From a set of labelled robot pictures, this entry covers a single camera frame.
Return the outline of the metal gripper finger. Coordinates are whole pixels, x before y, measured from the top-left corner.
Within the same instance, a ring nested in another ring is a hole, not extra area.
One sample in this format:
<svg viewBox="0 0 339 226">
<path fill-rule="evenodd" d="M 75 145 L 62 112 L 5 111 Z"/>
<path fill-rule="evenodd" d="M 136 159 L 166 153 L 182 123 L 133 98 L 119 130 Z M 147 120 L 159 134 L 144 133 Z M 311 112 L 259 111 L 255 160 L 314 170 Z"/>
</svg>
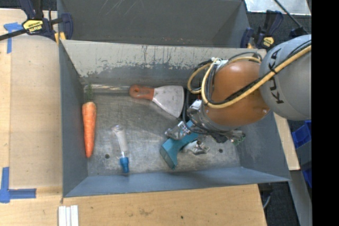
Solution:
<svg viewBox="0 0 339 226">
<path fill-rule="evenodd" d="M 181 121 L 174 128 L 168 128 L 165 131 L 165 135 L 173 140 L 181 140 L 184 136 L 189 135 L 191 133 L 188 125 Z"/>
<path fill-rule="evenodd" d="M 210 148 L 206 146 L 206 144 L 200 140 L 195 140 L 187 145 L 185 145 L 182 149 L 184 153 L 191 152 L 194 155 L 202 155 L 207 154 Z"/>
</svg>

